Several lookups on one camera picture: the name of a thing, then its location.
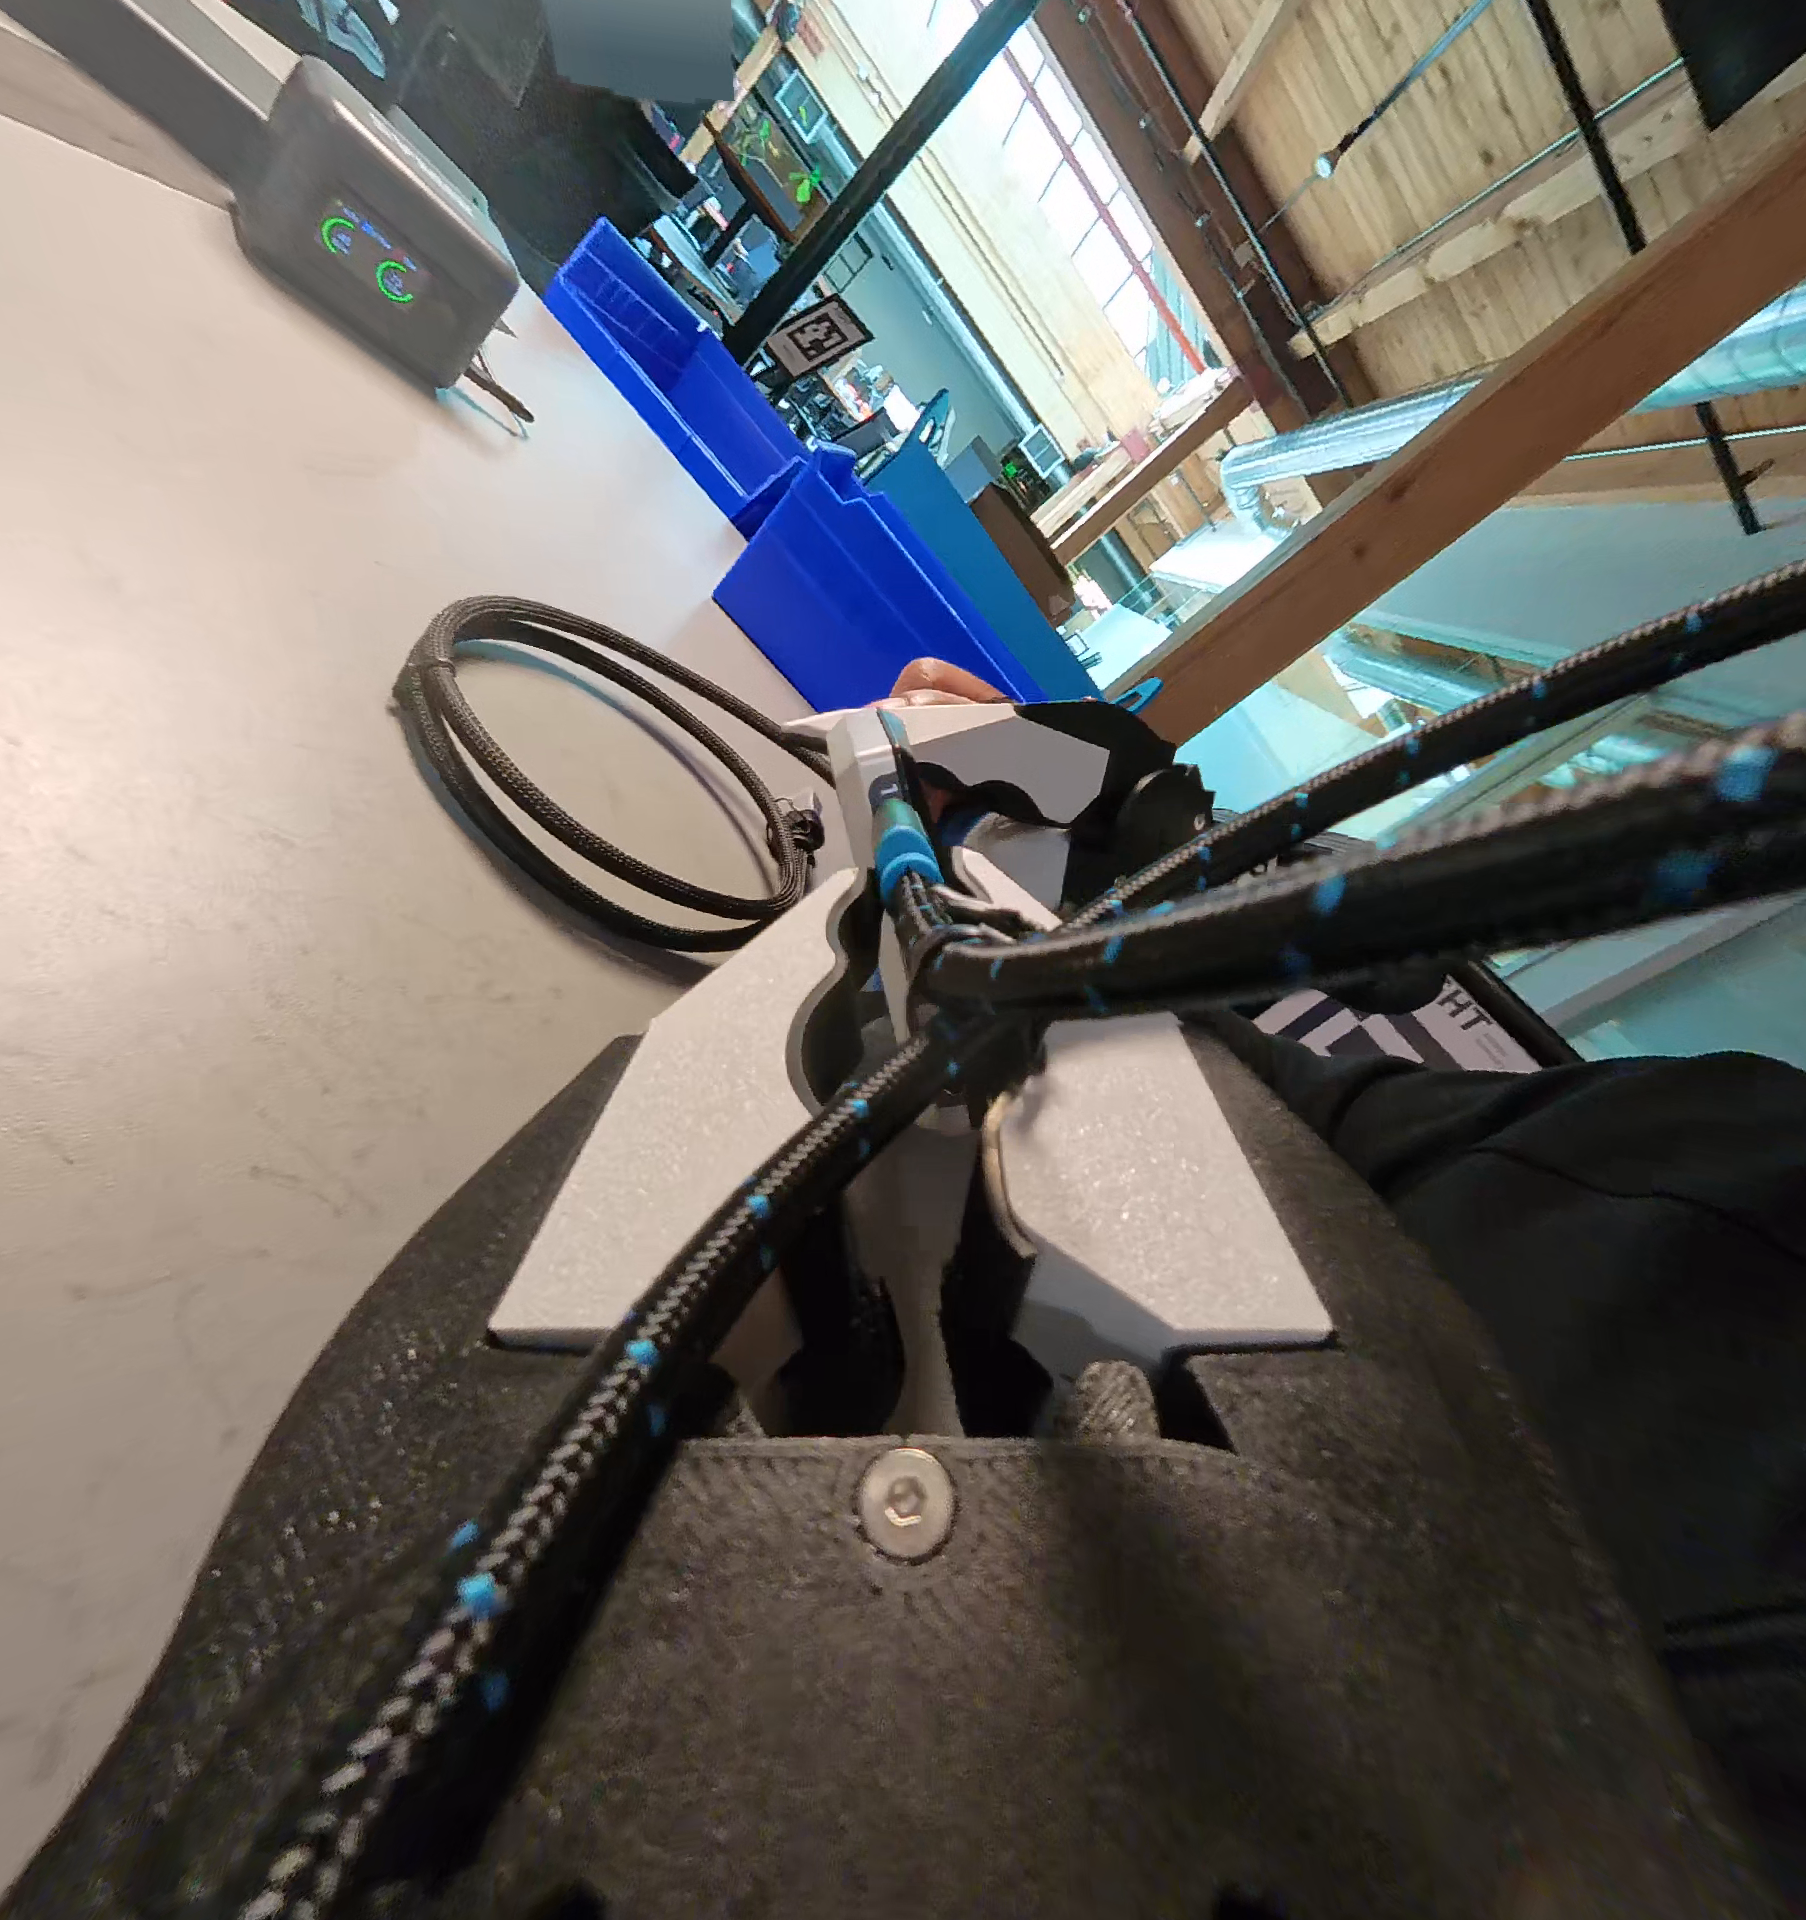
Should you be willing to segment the brown cardboard box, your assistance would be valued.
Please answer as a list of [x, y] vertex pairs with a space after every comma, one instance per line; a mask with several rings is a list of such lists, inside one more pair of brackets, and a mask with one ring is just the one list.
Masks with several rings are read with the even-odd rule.
[[1040, 534], [1031, 514], [1003, 484], [986, 484], [970, 502], [970, 510], [1011, 563], [1017, 581], [1058, 624], [1079, 605], [1079, 589], [1053, 544]]

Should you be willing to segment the blue partition panel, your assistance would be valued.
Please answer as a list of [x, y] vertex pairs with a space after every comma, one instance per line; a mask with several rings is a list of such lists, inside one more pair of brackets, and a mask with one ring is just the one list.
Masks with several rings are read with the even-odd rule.
[[1011, 668], [1017, 698], [1099, 700], [1086, 665], [928, 446], [915, 437], [903, 440], [870, 471], [868, 489], [903, 516], [919, 544], [964, 592], [970, 610], [989, 629], [997, 656]]

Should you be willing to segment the black framed white sign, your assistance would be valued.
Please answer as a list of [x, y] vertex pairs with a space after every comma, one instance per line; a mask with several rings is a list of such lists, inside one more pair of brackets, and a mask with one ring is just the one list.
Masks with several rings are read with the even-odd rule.
[[1250, 1021], [1323, 1063], [1409, 1063], [1441, 1070], [1575, 1069], [1578, 1049], [1506, 982], [1478, 966], [1409, 966], [1295, 991]]

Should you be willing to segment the black white marker tag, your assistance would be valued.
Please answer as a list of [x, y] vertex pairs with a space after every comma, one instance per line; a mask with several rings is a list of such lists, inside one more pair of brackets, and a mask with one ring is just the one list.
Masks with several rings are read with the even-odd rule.
[[788, 379], [804, 379], [862, 353], [870, 341], [870, 328], [848, 298], [827, 297], [775, 326], [764, 353]]

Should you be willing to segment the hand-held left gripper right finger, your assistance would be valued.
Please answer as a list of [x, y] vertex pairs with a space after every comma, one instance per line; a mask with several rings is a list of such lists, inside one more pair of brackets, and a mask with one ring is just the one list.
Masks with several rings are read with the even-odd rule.
[[943, 1307], [1049, 1377], [1333, 1346], [1290, 1231], [1171, 1015], [1053, 1021], [980, 1127]]

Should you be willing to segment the person's black clothed torso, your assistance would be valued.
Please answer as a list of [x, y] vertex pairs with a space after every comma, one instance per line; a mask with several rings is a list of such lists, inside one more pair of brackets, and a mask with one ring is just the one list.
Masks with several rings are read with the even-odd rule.
[[1490, 1327], [1806, 1917], [1806, 1261], [1675, 1207], [1397, 1221]]

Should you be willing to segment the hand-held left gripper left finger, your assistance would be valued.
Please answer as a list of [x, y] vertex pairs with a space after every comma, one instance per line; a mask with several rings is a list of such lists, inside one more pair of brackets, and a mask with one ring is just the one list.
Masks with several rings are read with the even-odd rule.
[[615, 1076], [490, 1315], [497, 1346], [590, 1350], [859, 1069], [864, 878], [800, 906], [661, 1012]]

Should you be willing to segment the dark grey power bank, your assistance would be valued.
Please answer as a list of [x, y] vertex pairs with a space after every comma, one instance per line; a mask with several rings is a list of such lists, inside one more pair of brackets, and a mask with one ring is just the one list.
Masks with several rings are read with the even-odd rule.
[[320, 57], [280, 85], [232, 223], [252, 265], [427, 392], [475, 371], [521, 285], [479, 195]]

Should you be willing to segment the wooden beam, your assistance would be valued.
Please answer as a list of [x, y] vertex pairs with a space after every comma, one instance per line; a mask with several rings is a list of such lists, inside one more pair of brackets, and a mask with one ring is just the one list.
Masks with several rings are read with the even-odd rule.
[[1323, 508], [1123, 687], [1190, 744], [1806, 279], [1806, 128]]

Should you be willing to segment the black power adapter brick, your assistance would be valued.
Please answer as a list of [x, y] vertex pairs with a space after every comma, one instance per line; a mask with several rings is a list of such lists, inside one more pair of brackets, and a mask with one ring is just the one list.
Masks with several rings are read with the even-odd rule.
[[21, 31], [129, 107], [274, 107], [295, 51], [223, 4], [0, 4]]

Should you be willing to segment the person's right forearm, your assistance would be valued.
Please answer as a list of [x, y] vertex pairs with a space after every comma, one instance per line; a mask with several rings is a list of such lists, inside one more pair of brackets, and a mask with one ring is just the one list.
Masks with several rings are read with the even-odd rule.
[[1748, 1054], [1527, 1075], [1327, 1058], [1236, 1015], [1205, 1028], [1402, 1218], [1675, 1207], [1806, 1261], [1806, 1070]]

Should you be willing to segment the blue plastic bin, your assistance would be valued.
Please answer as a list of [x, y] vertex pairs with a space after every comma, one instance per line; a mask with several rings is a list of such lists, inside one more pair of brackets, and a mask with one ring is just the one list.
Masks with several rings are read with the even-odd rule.
[[697, 310], [608, 218], [593, 222], [544, 302], [697, 489], [755, 537], [804, 449]]
[[792, 469], [712, 601], [813, 714], [876, 705], [931, 656], [1013, 700], [1040, 698], [970, 592], [840, 449]]

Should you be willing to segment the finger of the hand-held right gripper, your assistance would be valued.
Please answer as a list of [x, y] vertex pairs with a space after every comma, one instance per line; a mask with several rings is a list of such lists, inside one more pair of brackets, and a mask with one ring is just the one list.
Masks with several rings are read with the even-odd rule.
[[959, 806], [1074, 830], [1150, 777], [1150, 729], [1102, 700], [898, 705], [915, 768]]
[[976, 824], [964, 835], [964, 887], [1026, 921], [1058, 921], [1067, 832], [1026, 824]]

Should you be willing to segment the black metal pole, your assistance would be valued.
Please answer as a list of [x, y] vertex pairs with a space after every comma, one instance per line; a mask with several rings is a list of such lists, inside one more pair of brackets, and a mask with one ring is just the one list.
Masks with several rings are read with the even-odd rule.
[[915, 91], [892, 133], [827, 203], [824, 218], [801, 232], [751, 298], [746, 314], [724, 328], [724, 350], [739, 367], [767, 350], [775, 328], [795, 308], [818, 276], [859, 232], [868, 215], [889, 197], [900, 173], [919, 159], [946, 121], [964, 106], [986, 67], [1005, 55], [1011, 39], [1035, 18], [1037, 4], [986, 4], [956, 48], [940, 60]]

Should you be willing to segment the silver ventilation duct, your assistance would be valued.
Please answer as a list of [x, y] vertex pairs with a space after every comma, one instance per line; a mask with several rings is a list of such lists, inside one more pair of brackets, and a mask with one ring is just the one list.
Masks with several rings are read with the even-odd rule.
[[[1451, 714], [1487, 693], [1530, 680], [1537, 671], [1532, 663], [1372, 626], [1342, 629], [1323, 642], [1323, 653], [1353, 683], [1390, 693], [1393, 698], [1432, 714]], [[1727, 729], [1651, 700], [1637, 714], [1637, 718], [1624, 717], [1619, 724], [1609, 724], [1606, 733], [1584, 753], [1584, 757], [1603, 769], [1615, 769], [1697, 748], [1701, 744], [1716, 744], [1722, 738], [1730, 738]]]
[[[1232, 449], [1220, 459], [1229, 514], [1259, 532], [1269, 528], [1265, 489], [1299, 477], [1382, 463], [1415, 441], [1433, 422], [1464, 402], [1478, 376], [1433, 384], [1315, 422], [1295, 432]], [[1633, 407], [1637, 416], [1697, 408], [1806, 384], [1806, 280], [1701, 353], [1689, 367]]]

